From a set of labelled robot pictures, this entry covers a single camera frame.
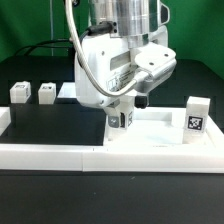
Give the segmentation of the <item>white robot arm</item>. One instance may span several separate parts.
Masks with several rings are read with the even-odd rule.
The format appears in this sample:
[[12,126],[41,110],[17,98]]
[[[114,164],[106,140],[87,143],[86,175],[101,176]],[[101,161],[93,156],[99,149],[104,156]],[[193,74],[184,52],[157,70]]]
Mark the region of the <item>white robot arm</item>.
[[107,114],[107,126],[126,129],[136,107],[149,104],[149,92],[176,66],[168,47],[170,10],[161,0],[88,0],[88,28],[77,33],[73,6],[65,12],[75,48],[76,97]]

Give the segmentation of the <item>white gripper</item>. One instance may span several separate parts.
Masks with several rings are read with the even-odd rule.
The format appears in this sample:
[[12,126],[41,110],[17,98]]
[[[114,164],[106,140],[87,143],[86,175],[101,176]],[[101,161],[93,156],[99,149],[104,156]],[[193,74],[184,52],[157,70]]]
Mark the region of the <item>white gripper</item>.
[[[126,97],[146,95],[172,75],[176,54],[168,47],[168,30],[159,27],[149,42],[131,47],[126,37],[113,37],[110,25],[87,28],[78,39],[75,82],[78,102],[106,108],[108,125],[125,127],[125,114],[117,106]],[[135,107],[145,109],[147,96],[136,96]]]

